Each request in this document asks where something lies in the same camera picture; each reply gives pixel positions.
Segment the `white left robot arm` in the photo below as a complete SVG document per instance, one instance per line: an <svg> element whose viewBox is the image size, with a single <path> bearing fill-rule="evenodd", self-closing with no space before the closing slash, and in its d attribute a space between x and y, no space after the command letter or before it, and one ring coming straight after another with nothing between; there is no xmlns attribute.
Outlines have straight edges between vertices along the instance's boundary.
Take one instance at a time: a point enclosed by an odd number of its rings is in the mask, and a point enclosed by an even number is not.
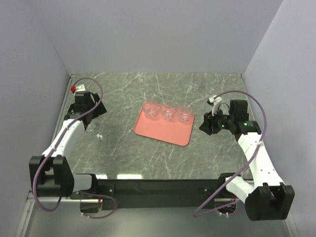
<svg viewBox="0 0 316 237"><path fill-rule="evenodd" d="M98 93L79 91L64 116L62 128L52 144L40 156L29 161L33 195L68 197L74 191L75 178L67 162L78 139L91 121L107 110Z"/></svg>

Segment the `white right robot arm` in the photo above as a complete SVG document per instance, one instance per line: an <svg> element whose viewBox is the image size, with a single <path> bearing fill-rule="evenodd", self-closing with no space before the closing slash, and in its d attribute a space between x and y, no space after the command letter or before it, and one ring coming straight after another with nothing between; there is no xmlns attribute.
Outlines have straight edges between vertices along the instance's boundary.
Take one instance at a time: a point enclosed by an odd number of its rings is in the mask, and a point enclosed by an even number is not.
<svg viewBox="0 0 316 237"><path fill-rule="evenodd" d="M244 203L251 221L285 220L295 192L275 170L261 139L262 131L258 123L249 120L247 101L231 100L227 115L220 109L222 103L221 97L208 99L212 110L204 114L200 130L208 135L217 134L223 129L230 131L245 154L254 184L232 174L217 185L219 195L229 197L234 194Z"/></svg>

